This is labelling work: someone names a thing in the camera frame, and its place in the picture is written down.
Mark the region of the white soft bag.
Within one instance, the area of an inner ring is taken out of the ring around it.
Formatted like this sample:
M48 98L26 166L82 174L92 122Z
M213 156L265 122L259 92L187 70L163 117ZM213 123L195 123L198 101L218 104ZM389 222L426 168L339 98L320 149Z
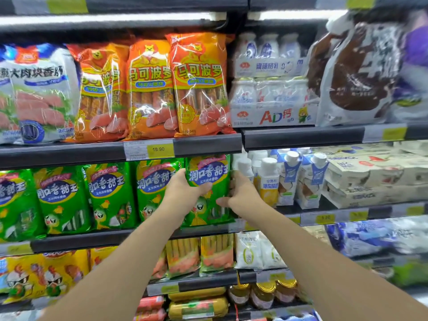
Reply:
M259 231L235 233L235 258L235 269L263 269Z
M261 231L259 231L259 243L263 270L287 268L276 248Z

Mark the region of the white plastic bottle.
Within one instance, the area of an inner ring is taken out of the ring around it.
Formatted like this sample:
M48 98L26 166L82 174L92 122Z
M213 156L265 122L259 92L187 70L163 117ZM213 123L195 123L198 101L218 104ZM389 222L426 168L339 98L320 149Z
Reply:
M238 159L236 163L238 171L245 176L251 183L254 182L254 172L252 168L252 161L248 157Z
M258 175L258 169L261 166L261 162L264 158L269 157L268 150L255 150L248 152L249 158L251 159L251 167L254 176Z

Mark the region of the large white bottle multipack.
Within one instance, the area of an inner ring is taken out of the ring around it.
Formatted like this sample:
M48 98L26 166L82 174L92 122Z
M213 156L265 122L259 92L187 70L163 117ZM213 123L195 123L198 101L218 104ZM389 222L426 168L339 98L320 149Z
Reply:
M236 78L229 93L234 128L315 125L319 97L297 77Z

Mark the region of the white yogurt cup multipack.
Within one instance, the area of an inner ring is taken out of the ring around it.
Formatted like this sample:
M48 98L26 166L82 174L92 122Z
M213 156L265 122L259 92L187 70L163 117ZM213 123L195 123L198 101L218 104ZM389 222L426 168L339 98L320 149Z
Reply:
M339 209L428 200L428 184L339 189L324 182L322 194Z
M364 143L311 147L312 153L321 152L331 157L364 156L372 154L416 154L428 156L428 140Z
M410 153L331 157L324 179L338 189L428 184L428 157Z

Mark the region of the green sausage packet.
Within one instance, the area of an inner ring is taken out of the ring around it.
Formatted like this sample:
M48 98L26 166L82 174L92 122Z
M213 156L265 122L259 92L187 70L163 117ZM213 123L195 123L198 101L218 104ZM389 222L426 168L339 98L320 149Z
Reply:
M92 218L81 167L44 167L31 171L47 234L89 232Z
M96 230L133 228L138 222L130 165L84 165Z
M230 168L229 154L185 158L186 179L189 185L200 187L205 183L212 183L212 187L197 199L185 217L183 227L218 225L235 220L229 208L217 204L218 198L228 195Z
M141 221L146 221L158 209L170 179L184 165L183 158L136 162L136 196Z
M30 169L0 171L0 243L46 237Z

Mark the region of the red sausage chub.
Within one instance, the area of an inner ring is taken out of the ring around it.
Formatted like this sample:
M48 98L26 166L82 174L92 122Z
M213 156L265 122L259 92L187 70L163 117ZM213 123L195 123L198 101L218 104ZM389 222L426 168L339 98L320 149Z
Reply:
M163 308L164 303L165 297L162 295L144 297L139 302L137 312L159 310Z
M163 308L138 311L133 321L164 321L167 313Z

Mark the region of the white blue sausage packet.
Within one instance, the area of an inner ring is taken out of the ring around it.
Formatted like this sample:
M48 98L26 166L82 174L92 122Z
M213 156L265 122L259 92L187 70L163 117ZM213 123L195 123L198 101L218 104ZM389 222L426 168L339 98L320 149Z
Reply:
M74 136L80 79L74 59L62 44L5 44L0 59L7 70L18 122L14 144L39 145Z

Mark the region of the person's right hand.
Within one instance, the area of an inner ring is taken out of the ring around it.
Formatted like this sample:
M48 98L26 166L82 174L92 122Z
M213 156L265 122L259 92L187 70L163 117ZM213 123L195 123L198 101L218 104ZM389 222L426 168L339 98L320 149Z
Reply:
M255 186L239 171L233 171L229 185L229 195L235 202L230 208L240 218L248 221L252 226L257 226L261 216L270 210L258 194Z

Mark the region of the yellow sausage chub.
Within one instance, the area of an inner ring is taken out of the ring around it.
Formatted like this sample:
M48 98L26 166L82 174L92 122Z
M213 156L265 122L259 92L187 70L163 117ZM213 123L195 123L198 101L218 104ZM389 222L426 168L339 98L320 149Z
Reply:
M185 302L189 300L200 300L205 298L219 297L226 293L226 287L207 288L193 291L177 292L168 294L172 302Z
M196 299L187 302L172 302L168 308L171 321L219 318L228 313L229 302L226 297Z

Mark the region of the purple white large bag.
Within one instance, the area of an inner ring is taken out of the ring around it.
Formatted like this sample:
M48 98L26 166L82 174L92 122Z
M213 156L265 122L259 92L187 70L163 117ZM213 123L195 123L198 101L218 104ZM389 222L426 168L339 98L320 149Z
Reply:
M428 119L428 8L409 14L404 58L388 122Z

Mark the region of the clear sausage stick packet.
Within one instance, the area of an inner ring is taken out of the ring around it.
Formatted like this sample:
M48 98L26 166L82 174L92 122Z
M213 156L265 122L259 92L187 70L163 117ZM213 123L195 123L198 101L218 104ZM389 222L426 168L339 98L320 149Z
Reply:
M167 253L166 249L163 248L159 259L153 269L151 280L160 280L165 277L168 271Z
M234 235L222 234L200 238L200 271L204 274L233 268Z
M165 249L168 263L168 278L191 274L201 265L199 238L169 240Z

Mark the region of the yellow chicken print packet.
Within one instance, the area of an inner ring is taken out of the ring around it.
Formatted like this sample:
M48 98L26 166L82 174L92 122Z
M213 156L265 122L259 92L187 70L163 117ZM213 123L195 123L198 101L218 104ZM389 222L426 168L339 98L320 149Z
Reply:
M86 249L44 253L45 296L66 294L89 273Z
M5 291L3 305L46 295L45 258L42 254L10 256L1 259L0 278Z
M110 256L116 248L117 246L89 249L88 252L90 270L94 270L101 262L104 261L104 259Z

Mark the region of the yellow label white bottle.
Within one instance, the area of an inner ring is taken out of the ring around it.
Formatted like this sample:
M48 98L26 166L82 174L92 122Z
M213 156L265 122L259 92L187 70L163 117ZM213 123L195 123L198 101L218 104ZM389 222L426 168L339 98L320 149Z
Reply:
M277 160L272 157L263 158L258 168L258 178L260 197L270 207L275 208L279 197L278 188L280 180Z

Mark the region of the blue white drink carton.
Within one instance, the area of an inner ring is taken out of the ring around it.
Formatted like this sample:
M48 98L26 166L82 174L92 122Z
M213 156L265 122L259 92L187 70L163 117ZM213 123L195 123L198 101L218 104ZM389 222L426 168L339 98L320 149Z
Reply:
M328 158L322 152L302 156L296 188L296 201L302 210L319 208L328 165Z
M279 172L277 206L294 204L297 189L297 176L301 159L297 151L280 152L277 155L277 169Z

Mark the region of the blue white frozen bag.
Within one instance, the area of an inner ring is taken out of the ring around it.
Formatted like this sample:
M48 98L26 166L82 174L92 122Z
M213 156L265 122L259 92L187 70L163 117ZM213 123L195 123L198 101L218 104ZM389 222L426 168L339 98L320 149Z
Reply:
M428 215L340 222L325 226L333 248L348 258L428 253Z

